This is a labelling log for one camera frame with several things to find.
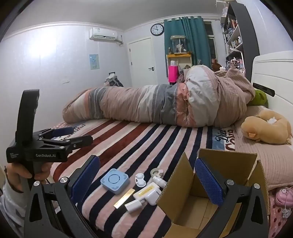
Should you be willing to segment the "white sleeve forearm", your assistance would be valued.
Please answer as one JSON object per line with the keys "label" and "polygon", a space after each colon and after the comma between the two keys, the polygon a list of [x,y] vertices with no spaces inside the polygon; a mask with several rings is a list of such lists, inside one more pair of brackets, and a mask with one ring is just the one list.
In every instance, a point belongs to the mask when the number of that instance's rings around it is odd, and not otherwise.
{"label": "white sleeve forearm", "polygon": [[1,218],[4,227],[12,233],[12,237],[24,237],[24,218],[27,198],[23,192],[16,191],[6,179],[1,196]]}

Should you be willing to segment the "person's left hand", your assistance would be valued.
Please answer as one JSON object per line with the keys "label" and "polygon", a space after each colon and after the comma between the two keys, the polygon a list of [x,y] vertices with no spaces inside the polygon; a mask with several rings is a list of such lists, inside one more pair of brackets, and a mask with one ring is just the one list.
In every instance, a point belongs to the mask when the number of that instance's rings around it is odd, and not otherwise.
{"label": "person's left hand", "polygon": [[[41,166],[41,171],[34,176],[37,181],[45,181],[50,175],[52,163],[44,163]],[[31,179],[32,174],[21,164],[11,163],[6,166],[6,176],[8,181],[14,187],[20,189],[20,178]]]}

